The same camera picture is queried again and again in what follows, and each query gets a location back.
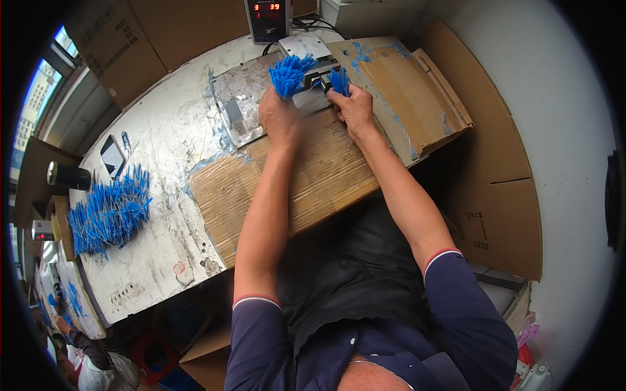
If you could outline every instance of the workbench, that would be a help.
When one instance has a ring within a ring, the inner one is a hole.
[[[337,33],[322,29],[300,34],[312,33],[326,44],[342,40]],[[109,176],[100,149],[109,135],[122,149],[120,135],[126,131],[131,144],[126,167],[141,165],[150,172],[149,196],[153,198],[150,221],[123,248],[111,247],[106,257],[81,255],[85,284],[105,328],[232,266],[224,262],[207,232],[189,179],[202,168],[217,164],[219,158],[241,160],[238,165],[246,163],[245,154],[223,142],[220,115],[210,101],[209,84],[214,77],[260,57],[264,48],[244,36],[180,66],[124,110],[85,154],[80,167],[107,183]],[[258,150],[267,143],[267,138],[261,138],[249,147]],[[352,190],[360,194],[359,189]],[[70,190],[71,205],[84,200],[86,194]],[[239,208],[239,214],[245,215],[247,206]]]

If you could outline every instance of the black thermos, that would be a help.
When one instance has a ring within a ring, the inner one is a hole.
[[[91,173],[84,168],[63,166],[51,161],[48,165],[48,184],[70,189],[89,190]]]

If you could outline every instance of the navy blue polo shirt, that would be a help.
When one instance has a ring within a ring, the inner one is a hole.
[[[445,249],[435,254],[424,271],[424,286],[445,352],[470,389],[508,390],[518,357],[515,336],[461,252]],[[271,298],[246,295],[235,302],[231,349],[225,390],[292,388],[292,347],[280,306]],[[415,390],[446,390],[449,387],[422,364],[439,352],[418,329],[401,322],[341,320],[303,346],[295,360],[295,389],[335,390],[352,356],[360,355]]]

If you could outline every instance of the smartphone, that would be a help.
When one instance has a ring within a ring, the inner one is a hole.
[[[112,135],[106,138],[105,144],[100,150],[100,156],[102,161],[105,162],[105,167],[111,179],[116,179],[120,174],[121,168],[124,167],[126,159],[122,155],[120,147],[115,143]]]

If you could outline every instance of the person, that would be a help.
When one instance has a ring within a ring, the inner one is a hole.
[[[272,144],[237,245],[225,390],[508,390],[513,332],[376,130],[371,95],[353,84],[349,94],[327,99],[382,193],[300,275],[279,262],[302,118],[273,87],[260,100]]]
[[[49,340],[48,353],[70,385],[80,391],[130,391],[139,386],[139,370],[129,358],[106,352],[62,317],[54,322],[71,343],[55,349]]]

